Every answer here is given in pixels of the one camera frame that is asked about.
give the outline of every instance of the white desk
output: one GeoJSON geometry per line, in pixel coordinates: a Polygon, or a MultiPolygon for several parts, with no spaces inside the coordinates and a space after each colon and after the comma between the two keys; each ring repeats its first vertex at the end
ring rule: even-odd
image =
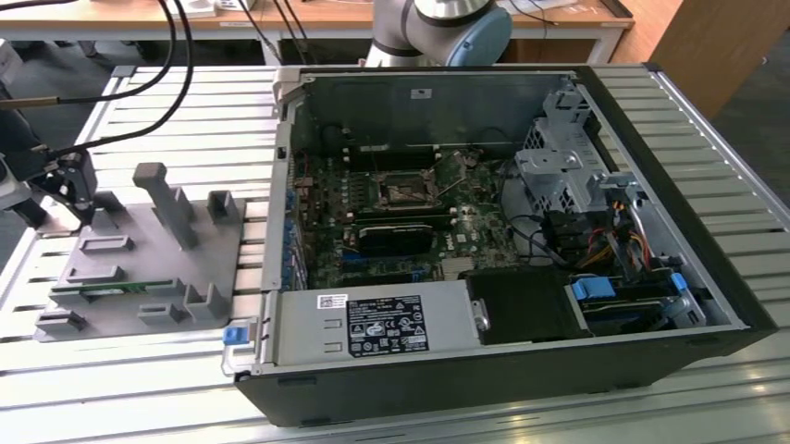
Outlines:
{"type": "MultiPolygon", "coordinates": [[[[144,82],[155,71],[142,68],[131,79],[114,79],[106,93],[144,82]]],[[[780,333],[649,388],[281,429],[223,376],[221,330],[50,344],[30,340],[75,238],[35,240],[28,231],[0,277],[7,289],[0,293],[0,441],[652,444],[788,433],[789,254],[757,241],[758,234],[744,234],[780,228],[774,215],[788,218],[786,211],[661,76],[654,79],[640,67],[598,72],[722,247],[732,249],[733,239],[753,245],[733,262],[780,333]]],[[[273,73],[257,67],[199,68],[172,122],[143,139],[94,151],[100,186],[127,202],[144,198],[131,183],[143,160],[168,165],[168,181],[186,187],[190,198],[230,189],[249,199],[235,317],[257,310],[274,151],[273,73]]],[[[175,72],[140,97],[99,105],[80,141],[147,125],[170,105],[182,79],[175,72]]],[[[614,158],[626,168],[617,153],[614,158]]]]}

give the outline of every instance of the power supply label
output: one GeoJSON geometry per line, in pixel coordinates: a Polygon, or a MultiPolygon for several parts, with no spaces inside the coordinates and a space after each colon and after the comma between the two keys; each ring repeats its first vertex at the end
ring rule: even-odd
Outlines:
{"type": "Polygon", "coordinates": [[[349,301],[346,315],[354,358],[429,351],[421,296],[349,301]]]}

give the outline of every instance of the gray 3d printed holder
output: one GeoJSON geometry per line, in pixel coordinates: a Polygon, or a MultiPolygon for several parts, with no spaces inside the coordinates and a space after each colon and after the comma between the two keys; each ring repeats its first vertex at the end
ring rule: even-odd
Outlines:
{"type": "Polygon", "coordinates": [[[167,168],[139,164],[135,185],[154,205],[123,206],[98,193],[50,298],[58,309],[39,317],[40,342],[223,327],[231,315],[245,202],[213,191],[191,203],[168,186],[167,168]]]}

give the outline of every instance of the blue latch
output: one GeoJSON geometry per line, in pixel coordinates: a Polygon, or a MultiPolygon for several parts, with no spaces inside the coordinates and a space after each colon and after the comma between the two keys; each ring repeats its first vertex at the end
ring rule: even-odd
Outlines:
{"type": "Polygon", "coordinates": [[[618,296],[609,277],[582,277],[571,286],[577,301],[618,296]]]}
{"type": "Polygon", "coordinates": [[[676,284],[676,289],[678,289],[680,292],[685,292],[689,289],[686,278],[681,273],[672,274],[672,283],[676,284]]]}
{"type": "Polygon", "coordinates": [[[225,345],[243,345],[250,342],[249,327],[229,327],[222,333],[222,343],[225,345]]]}

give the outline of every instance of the floor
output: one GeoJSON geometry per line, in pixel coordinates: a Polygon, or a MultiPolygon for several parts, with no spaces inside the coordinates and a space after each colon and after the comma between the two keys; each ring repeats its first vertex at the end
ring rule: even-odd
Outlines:
{"type": "MultiPolygon", "coordinates": [[[[319,48],[323,59],[353,63],[367,43],[319,48]]],[[[250,42],[211,42],[198,44],[198,65],[258,65],[261,51],[250,42]]],[[[102,93],[112,69],[119,65],[160,66],[160,56],[146,62],[135,46],[99,43],[99,56],[87,58],[76,45],[58,47],[39,44],[20,51],[26,60],[19,79],[8,86],[16,97],[63,95],[91,96],[102,93]]],[[[287,49],[287,59],[295,51],[287,49]]],[[[66,147],[76,138],[91,113],[91,105],[31,109],[27,119],[50,146],[66,147]]],[[[782,37],[768,63],[762,65],[714,120],[714,126],[746,158],[769,186],[785,202],[790,202],[790,32],[782,37]]],[[[24,225],[15,214],[0,213],[0,268],[6,264],[24,225]]]]}

